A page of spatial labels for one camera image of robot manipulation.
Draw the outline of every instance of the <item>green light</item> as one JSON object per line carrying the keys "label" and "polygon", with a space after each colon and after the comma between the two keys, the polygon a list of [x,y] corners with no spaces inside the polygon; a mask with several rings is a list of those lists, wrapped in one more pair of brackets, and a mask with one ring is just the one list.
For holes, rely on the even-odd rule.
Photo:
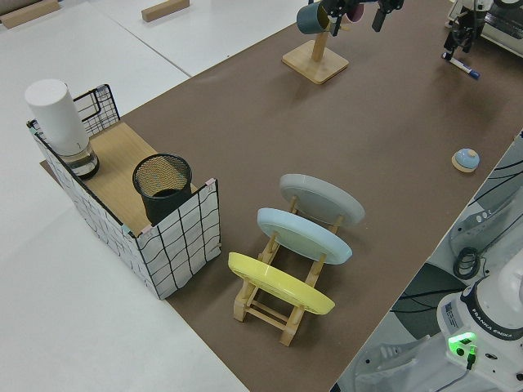
{"label": "green light", "polygon": [[[462,345],[466,345],[475,340],[476,340],[476,334],[473,332],[465,332],[465,333],[461,333],[456,336],[452,336],[449,338],[450,351],[455,353],[458,348],[462,347]],[[476,347],[472,346],[470,349],[470,352],[472,354],[474,354],[476,352]]]}

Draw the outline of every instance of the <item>wooden block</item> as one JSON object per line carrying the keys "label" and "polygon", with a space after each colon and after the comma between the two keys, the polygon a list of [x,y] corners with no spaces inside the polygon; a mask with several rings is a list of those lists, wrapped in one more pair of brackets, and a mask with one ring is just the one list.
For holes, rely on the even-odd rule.
{"label": "wooden block", "polygon": [[324,49],[320,61],[312,59],[315,41],[309,41],[290,51],[282,61],[312,82],[322,84],[342,72],[349,62],[328,48]]}
{"label": "wooden block", "polygon": [[156,6],[146,8],[141,10],[141,17],[146,22],[151,22],[152,20],[157,20],[162,16],[172,14],[173,12],[183,10],[189,6],[189,0],[167,0],[166,2],[161,2]]}
{"label": "wooden block", "polygon": [[58,0],[42,0],[41,2],[2,15],[0,16],[0,21],[8,29],[11,29],[57,10],[60,10]]}

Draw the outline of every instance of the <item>pen holder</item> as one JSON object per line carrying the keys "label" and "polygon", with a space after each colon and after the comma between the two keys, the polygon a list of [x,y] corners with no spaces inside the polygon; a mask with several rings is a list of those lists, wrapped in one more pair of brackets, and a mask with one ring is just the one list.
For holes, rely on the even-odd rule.
{"label": "pen holder", "polygon": [[155,154],[138,163],[132,183],[144,202],[145,214],[157,225],[191,196],[189,163],[171,154]]}

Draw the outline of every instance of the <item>white cylinder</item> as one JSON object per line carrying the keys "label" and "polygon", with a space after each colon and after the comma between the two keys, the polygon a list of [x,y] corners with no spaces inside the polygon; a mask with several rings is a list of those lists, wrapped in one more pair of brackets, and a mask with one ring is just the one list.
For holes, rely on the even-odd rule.
{"label": "white cylinder", "polygon": [[35,82],[25,90],[25,101],[57,154],[75,155],[87,147],[89,138],[65,83],[56,79]]}

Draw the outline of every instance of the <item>brown table mat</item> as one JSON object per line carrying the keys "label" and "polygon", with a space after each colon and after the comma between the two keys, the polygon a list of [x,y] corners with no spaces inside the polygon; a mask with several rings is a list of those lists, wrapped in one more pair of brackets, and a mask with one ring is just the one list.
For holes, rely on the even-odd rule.
{"label": "brown table mat", "polygon": [[[311,39],[293,25],[123,117],[186,158],[196,183],[220,181],[222,254],[168,301],[250,390],[329,390],[521,129],[523,60],[480,40],[463,57],[480,81],[445,63],[449,7],[406,1],[381,33],[367,7],[329,39],[350,64],[322,86],[281,62]],[[481,156],[471,175],[450,162],[463,147]],[[338,185],[367,216],[340,230],[354,256],[317,284],[336,307],[306,314],[287,348],[271,325],[233,320],[241,281],[226,262],[262,250],[257,210],[287,207],[278,183],[293,172]],[[298,259],[282,249],[274,265],[304,278]]]}

